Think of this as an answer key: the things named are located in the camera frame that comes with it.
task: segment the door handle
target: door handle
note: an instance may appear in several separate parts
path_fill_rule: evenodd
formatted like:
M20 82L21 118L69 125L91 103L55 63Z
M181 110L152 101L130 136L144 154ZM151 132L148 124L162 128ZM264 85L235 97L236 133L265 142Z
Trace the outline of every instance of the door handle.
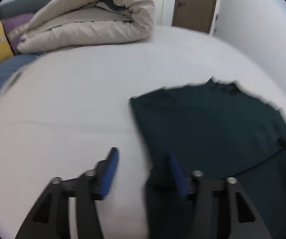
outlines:
M186 3L184 3L184 2L179 2L178 5L177 5L177 7L180 8L181 6L185 6L185 5L186 5Z

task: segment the blue gripper pad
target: blue gripper pad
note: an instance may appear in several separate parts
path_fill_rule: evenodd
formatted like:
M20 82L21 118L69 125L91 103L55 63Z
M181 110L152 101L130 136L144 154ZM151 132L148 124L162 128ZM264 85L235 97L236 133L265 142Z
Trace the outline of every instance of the blue gripper pad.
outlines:
M108 194L110 190L112 180L116 171L116 166L119 161L119 152L117 148L112 148L112 151L110 152L107 161L109 162L107 163L105 173L101 178L101 188L99 190L99 194L102 199Z
M189 180L172 150L169 151L169 162L177 191L182 197L187 198L189 195Z

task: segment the brown object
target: brown object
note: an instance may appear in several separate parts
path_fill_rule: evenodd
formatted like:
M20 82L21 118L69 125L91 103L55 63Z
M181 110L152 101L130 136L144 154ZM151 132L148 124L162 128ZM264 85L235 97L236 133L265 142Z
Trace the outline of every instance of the brown object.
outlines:
M216 0L175 0L173 26L209 33Z

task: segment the blue bedding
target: blue bedding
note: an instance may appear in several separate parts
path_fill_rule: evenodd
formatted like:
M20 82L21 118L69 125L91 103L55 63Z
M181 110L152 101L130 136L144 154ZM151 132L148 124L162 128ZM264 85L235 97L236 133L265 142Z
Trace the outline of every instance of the blue bedding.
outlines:
M17 55L2 61L0 63L0 89L15 71L20 69L22 66L31 63L37 57L38 55L34 54Z

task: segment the white bed sheet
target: white bed sheet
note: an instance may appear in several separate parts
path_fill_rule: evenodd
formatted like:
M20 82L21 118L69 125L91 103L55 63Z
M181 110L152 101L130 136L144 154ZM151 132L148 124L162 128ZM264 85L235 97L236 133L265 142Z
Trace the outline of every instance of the white bed sheet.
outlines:
M52 177L75 178L110 147L120 162L98 202L107 239L147 238L143 187L150 169L129 98L160 87L234 81L283 107L286 96L254 62L202 33L157 27L134 44L52 52L29 65L0 99L0 235L15 237ZM71 231L75 237L75 225Z

